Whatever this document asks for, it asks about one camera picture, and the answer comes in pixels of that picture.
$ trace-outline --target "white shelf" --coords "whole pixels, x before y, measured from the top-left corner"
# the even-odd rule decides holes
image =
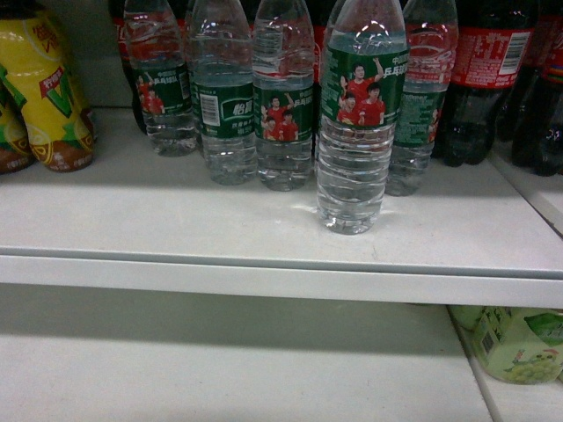
[[[432,163],[373,230],[341,236],[316,216],[313,177],[220,186],[197,153],[154,154],[129,110],[98,117],[90,167],[0,179],[0,282],[563,307],[561,239],[490,163]]]
[[[563,236],[563,176],[544,178],[510,160],[511,143],[497,142],[491,162],[512,186]]]
[[[472,353],[471,333],[458,328],[469,362],[494,422],[560,422],[563,406],[563,382],[516,385],[501,382],[487,374]]]
[[[443,306],[0,285],[0,378],[3,422],[491,421]]]

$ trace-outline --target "lower shelf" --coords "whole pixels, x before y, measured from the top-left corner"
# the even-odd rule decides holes
[[[490,421],[443,306],[0,285],[0,420]]]

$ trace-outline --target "plastic water bottle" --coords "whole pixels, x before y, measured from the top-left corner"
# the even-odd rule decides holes
[[[260,181],[297,189],[311,174],[314,40],[305,1],[262,0],[252,46]]]
[[[198,0],[190,29],[192,86],[211,178],[239,185],[256,174],[252,39],[238,0]]]
[[[415,193],[430,163],[456,60],[454,0],[410,0],[403,11],[411,47],[385,193]]]
[[[194,119],[182,39],[166,0],[127,0],[125,33],[143,118],[160,156],[195,150]]]
[[[408,52],[397,0],[348,0],[325,45],[318,212],[353,235],[379,215]]]

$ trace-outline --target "plastic bottle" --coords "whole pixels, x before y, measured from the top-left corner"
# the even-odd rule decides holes
[[[353,235],[381,208],[408,52],[400,5],[348,0],[325,45],[318,143],[318,211]]]
[[[50,170],[76,171],[93,159],[76,87],[52,26],[20,1],[0,1],[0,80],[26,123],[33,155]]]
[[[550,47],[559,33],[561,21],[563,21],[563,3],[560,0],[540,0],[536,30],[526,50],[518,78],[496,120],[496,136],[502,142],[509,142],[514,138],[516,119],[524,94],[541,73]]]
[[[35,161],[19,117],[10,94],[0,83],[0,174],[23,170]]]
[[[512,142],[512,162],[539,176],[563,170],[563,27],[540,77],[524,96]]]
[[[260,181],[297,189],[311,174],[314,39],[305,1],[262,0],[252,46]]]
[[[238,0],[199,0],[190,29],[192,86],[211,179],[239,185],[256,175],[252,39]]]
[[[196,148],[189,76],[181,34],[166,0],[127,0],[125,36],[143,119],[160,156]]]
[[[430,163],[458,36],[454,0],[411,0],[403,13],[411,51],[385,187],[393,196],[415,193]]]
[[[457,0],[457,59],[433,156],[453,167],[485,159],[537,14],[537,0]]]

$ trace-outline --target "yellow label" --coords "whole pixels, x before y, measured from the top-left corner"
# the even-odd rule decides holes
[[[80,117],[77,90],[52,26],[42,18],[1,20],[0,51],[0,78],[21,109],[34,155],[53,170],[76,169],[79,151],[90,154],[93,140]],[[55,149],[67,145],[73,150],[67,155],[55,151],[58,161],[51,165],[53,142]]]

